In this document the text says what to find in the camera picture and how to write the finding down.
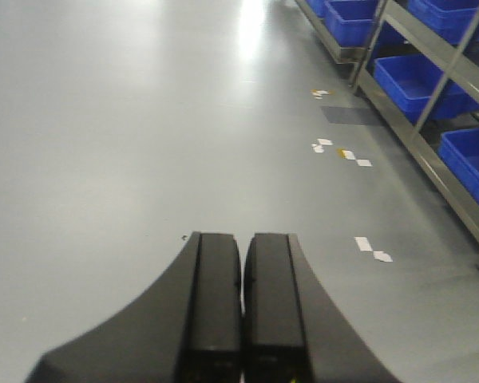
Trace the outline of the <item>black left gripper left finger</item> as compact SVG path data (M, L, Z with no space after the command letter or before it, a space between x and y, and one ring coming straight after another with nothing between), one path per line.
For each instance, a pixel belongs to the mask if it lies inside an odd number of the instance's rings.
M194 232L163 274L94 329L41 356L28 382L238 382L233 235Z

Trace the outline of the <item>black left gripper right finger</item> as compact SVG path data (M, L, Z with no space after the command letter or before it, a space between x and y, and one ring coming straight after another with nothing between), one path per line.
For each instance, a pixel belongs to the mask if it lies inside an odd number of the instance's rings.
M398 381L322 287L297 235L254 235L243 297L247 382Z

